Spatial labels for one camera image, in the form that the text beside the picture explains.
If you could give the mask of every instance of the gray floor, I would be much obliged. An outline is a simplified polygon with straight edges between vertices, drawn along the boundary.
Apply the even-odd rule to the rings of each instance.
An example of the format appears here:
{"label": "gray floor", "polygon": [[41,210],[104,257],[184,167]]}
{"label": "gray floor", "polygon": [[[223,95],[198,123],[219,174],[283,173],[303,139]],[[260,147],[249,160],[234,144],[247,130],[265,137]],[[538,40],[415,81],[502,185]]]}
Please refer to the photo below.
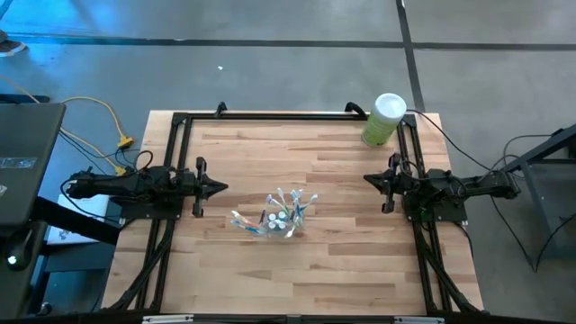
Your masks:
{"label": "gray floor", "polygon": [[[406,0],[406,8],[414,41],[576,42],[571,0]],[[0,28],[169,39],[401,40],[393,0],[17,0]],[[549,133],[576,122],[575,54],[417,50],[415,56],[427,111],[441,113],[453,140],[491,164],[514,136]],[[214,109],[226,101],[234,110],[340,111],[348,101],[370,107],[383,92],[402,95],[412,105],[403,49],[30,44],[21,55],[1,58],[0,73],[54,100],[72,95],[105,100],[136,138],[152,109]],[[0,92],[13,90],[0,85]],[[117,134],[102,107],[71,103],[64,124],[104,151],[114,151]],[[511,152],[522,153],[537,142],[521,140]],[[458,175],[482,172],[449,150]],[[87,166],[81,155],[58,142],[40,194],[55,199],[69,173]],[[529,199],[523,195],[498,203],[536,257],[545,232]],[[467,207],[486,310],[576,321],[576,264],[546,260],[534,274],[490,200],[471,199]],[[93,289],[84,298],[96,296]],[[65,305],[55,308],[71,311]]]}

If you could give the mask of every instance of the wooden tabletop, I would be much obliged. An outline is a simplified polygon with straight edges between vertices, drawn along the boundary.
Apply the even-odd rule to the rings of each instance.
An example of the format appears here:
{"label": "wooden tabletop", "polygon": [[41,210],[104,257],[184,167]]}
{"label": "wooden tabletop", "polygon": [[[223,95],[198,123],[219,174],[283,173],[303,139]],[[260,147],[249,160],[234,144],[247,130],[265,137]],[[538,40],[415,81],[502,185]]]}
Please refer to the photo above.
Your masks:
{"label": "wooden tabletop", "polygon": [[[150,112],[142,149],[154,153],[152,165],[163,162],[172,113]],[[437,114],[427,116],[440,124]],[[426,167],[449,169],[444,138],[423,118],[417,121]],[[382,214],[384,196],[362,178],[386,168],[388,157],[398,151],[397,136],[382,148],[368,148],[360,140],[364,125],[194,121],[187,167],[194,170],[195,158],[206,158],[209,176],[229,189],[204,204],[203,219],[192,216],[193,200],[186,200],[176,223],[162,311],[424,314],[412,228],[399,203],[396,212]],[[181,136],[180,130],[176,143]],[[232,210],[257,222],[266,196],[278,187],[288,193],[303,189],[304,200],[319,195],[306,210],[301,233],[267,240],[230,224]],[[116,302],[141,269],[149,227],[149,220],[136,220],[120,234],[103,307]],[[438,232],[446,271],[481,308],[466,237],[451,223],[438,223]],[[436,276],[431,279],[439,305]]]}

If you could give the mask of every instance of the yellow cable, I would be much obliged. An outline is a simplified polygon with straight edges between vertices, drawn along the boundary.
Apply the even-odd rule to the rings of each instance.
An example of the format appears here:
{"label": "yellow cable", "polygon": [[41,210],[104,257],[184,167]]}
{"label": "yellow cable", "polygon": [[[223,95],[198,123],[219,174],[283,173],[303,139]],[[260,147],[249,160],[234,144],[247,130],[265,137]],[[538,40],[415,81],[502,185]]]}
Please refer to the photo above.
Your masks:
{"label": "yellow cable", "polygon": [[[0,75],[0,79],[3,79],[5,82],[7,82],[8,84],[10,84],[10,85],[13,86],[14,88],[18,89],[18,90],[19,90],[20,92],[22,92],[23,94],[28,95],[35,103],[37,103],[37,104],[40,103],[40,102],[38,101],[38,99],[36,99],[33,95],[31,95],[28,91],[26,91],[26,89],[24,89],[23,87],[21,87],[20,85],[18,85],[17,83],[15,83],[12,79],[10,79],[10,78],[8,78],[8,77],[6,77],[6,76],[2,76],[2,75]],[[68,98],[68,99],[65,100],[65,101],[70,101],[70,100],[75,100],[75,99],[80,99],[80,98],[84,99],[84,97],[72,97],[72,98]],[[101,104],[105,105],[107,108],[110,109],[110,111],[111,111],[111,113],[112,113],[112,116],[113,116],[114,119],[116,120],[116,126],[118,127],[118,131],[120,132],[121,136],[123,136],[122,132],[120,131],[120,126],[119,126],[118,120],[116,119],[116,115],[114,114],[114,112],[113,112],[113,110],[112,110],[112,107],[110,107],[107,103],[101,102],[101,101],[99,101],[99,100],[97,100],[97,99],[89,98],[89,97],[86,97],[86,98],[88,98],[88,100],[94,100],[94,101],[96,101],[96,102],[98,102],[98,103],[101,103]],[[72,138],[74,138],[74,139],[76,139],[76,140],[79,140],[80,142],[86,144],[88,147],[90,147],[91,149],[93,149],[96,153],[98,153],[101,157],[103,157],[106,161],[108,161],[108,163],[110,163],[110,164],[112,165],[112,167],[114,168],[114,171],[115,171],[117,174],[123,173],[123,172],[125,171],[124,168],[122,168],[122,167],[120,167],[120,166],[116,166],[104,153],[102,153],[102,152],[100,151],[100,149],[98,149],[96,146],[90,144],[87,140],[80,138],[79,136],[71,133],[71,132],[68,131],[68,130],[65,130],[65,129],[62,128],[62,127],[60,127],[60,130],[61,130],[63,133],[67,134],[68,136],[70,136],[70,137],[72,137]]]}
{"label": "yellow cable", "polygon": [[92,97],[88,97],[88,96],[73,96],[73,97],[69,97],[68,99],[64,99],[62,101],[62,103],[67,103],[69,101],[72,100],[89,100],[89,101],[93,101],[95,103],[99,103],[101,105],[103,105],[104,107],[108,108],[108,110],[110,111],[110,113],[112,114],[112,117],[114,118],[114,122],[116,123],[116,129],[118,130],[118,133],[120,134],[121,138],[125,138],[126,136],[124,135],[124,133],[122,133],[122,129],[120,128],[120,122],[118,121],[118,117],[116,117],[116,113],[114,112],[114,109],[112,109],[112,107],[108,104],[103,102],[102,100],[98,100]]}

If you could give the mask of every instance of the green cylindrical container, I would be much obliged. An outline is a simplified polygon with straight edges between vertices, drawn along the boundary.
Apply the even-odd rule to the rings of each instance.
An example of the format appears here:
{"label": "green cylindrical container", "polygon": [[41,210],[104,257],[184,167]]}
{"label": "green cylindrical container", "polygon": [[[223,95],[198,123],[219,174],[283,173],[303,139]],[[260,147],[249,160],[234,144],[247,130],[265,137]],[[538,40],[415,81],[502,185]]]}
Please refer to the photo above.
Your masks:
{"label": "green cylindrical container", "polygon": [[368,146],[379,147],[384,144],[396,130],[396,126],[406,113],[406,103],[397,94],[381,94],[374,103],[368,117],[362,140]]}

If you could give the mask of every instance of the butcher block table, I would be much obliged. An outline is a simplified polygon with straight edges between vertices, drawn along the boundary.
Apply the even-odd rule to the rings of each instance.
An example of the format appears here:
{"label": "butcher block table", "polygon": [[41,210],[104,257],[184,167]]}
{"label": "butcher block table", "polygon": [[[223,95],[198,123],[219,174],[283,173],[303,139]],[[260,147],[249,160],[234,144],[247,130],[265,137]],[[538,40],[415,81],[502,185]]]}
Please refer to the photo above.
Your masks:
{"label": "butcher block table", "polygon": [[[172,113],[152,111],[148,117],[142,149],[154,153],[153,166],[163,163]],[[427,116],[440,125],[438,114]],[[442,134],[420,116],[417,122],[426,167],[449,169]],[[368,148],[360,139],[364,126],[364,121],[194,121],[186,166],[195,170],[196,157],[204,157],[208,175],[229,188],[204,203],[204,218],[192,215],[194,198],[186,199],[161,311],[425,314],[412,227],[400,203],[394,213],[382,214],[384,196],[363,179],[387,167],[388,157],[399,151],[398,139],[394,134],[383,147]],[[305,202],[318,194],[305,212],[304,230],[269,240],[230,224],[230,211],[258,222],[266,197],[277,188],[303,189]],[[103,307],[116,302],[142,268],[149,228],[150,220],[136,220],[121,232]],[[438,232],[446,271],[482,308],[465,235],[452,223],[438,223]],[[433,271],[430,278],[440,305]]]}

